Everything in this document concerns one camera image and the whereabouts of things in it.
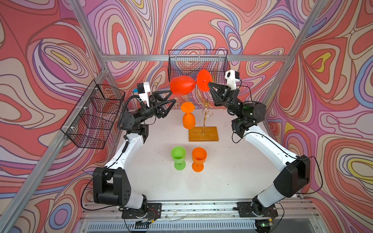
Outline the green wine glass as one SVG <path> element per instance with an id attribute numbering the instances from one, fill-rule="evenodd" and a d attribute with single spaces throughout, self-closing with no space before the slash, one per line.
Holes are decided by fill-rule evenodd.
<path id="1" fill-rule="evenodd" d="M 171 155 L 174 161 L 174 168 L 176 170 L 183 170 L 186 167 L 186 150 L 182 146 L 174 147 L 171 151 Z"/>

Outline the red wine glass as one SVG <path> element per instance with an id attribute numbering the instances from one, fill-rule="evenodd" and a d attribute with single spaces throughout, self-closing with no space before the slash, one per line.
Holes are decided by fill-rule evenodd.
<path id="1" fill-rule="evenodd" d="M 172 78 L 170 90 L 176 96 L 190 94 L 195 89 L 195 86 L 203 92 L 208 92 L 210 90 L 208 84 L 211 82 L 213 82 L 213 78 L 210 72 L 201 70 L 197 73 L 196 78 L 187 75 Z"/>

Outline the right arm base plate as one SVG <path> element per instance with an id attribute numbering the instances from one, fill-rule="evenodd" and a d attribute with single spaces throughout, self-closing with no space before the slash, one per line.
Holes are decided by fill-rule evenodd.
<path id="1" fill-rule="evenodd" d="M 258 203 L 252 202 L 237 202 L 237 206 L 233 210 L 238 211 L 240 217 L 278 217 L 277 208 L 274 204 L 269 207 L 262 207 Z"/>

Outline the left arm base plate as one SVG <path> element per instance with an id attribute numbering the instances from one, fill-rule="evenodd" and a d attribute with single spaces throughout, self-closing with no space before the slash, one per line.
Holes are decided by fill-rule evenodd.
<path id="1" fill-rule="evenodd" d="M 119 207 L 121 218 L 129 232 L 146 232 L 150 225 L 161 218 L 162 203 L 144 204 L 140 209 Z"/>

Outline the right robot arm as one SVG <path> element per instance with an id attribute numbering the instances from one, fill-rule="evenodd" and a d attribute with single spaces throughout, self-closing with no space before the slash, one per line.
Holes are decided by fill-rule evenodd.
<path id="1" fill-rule="evenodd" d="M 232 131 L 241 139 L 253 144 L 279 170 L 278 176 L 265 190 L 256 195 L 250 210 L 255 216 L 263 216 L 276 202 L 290 198 L 310 182 L 310 159 L 298 156 L 268 136 L 258 123 L 265 119 L 266 106 L 257 101 L 238 98 L 240 90 L 227 85 L 208 83 L 216 107 L 223 106 L 231 116 Z"/>

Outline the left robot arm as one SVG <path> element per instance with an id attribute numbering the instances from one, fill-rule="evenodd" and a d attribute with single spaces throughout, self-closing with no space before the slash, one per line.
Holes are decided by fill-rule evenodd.
<path id="1" fill-rule="evenodd" d="M 118 146 L 114 157 L 92 174 L 93 200 L 97 204 L 119 206 L 128 209 L 148 210 L 145 195 L 132 190 L 126 171 L 137 151 L 144 145 L 149 135 L 145 121 L 152 118 L 165 118 L 173 106 L 171 90 L 156 91 L 144 103 L 138 95 L 129 97 L 124 103 L 117 128 L 123 134 L 124 142 Z"/>

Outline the orange wine glass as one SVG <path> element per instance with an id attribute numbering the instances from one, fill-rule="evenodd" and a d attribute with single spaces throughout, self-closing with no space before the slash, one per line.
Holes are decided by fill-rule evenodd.
<path id="1" fill-rule="evenodd" d="M 201 147 L 197 147 L 192 151 L 192 169 L 195 172 L 201 172 L 204 169 L 204 162 L 207 158 L 207 152 Z"/>
<path id="2" fill-rule="evenodd" d="M 195 106 L 191 102 L 186 102 L 181 105 L 181 110 L 184 112 L 183 115 L 183 127 L 186 129 L 192 129 L 195 127 L 195 116 L 192 113 L 195 110 Z"/>

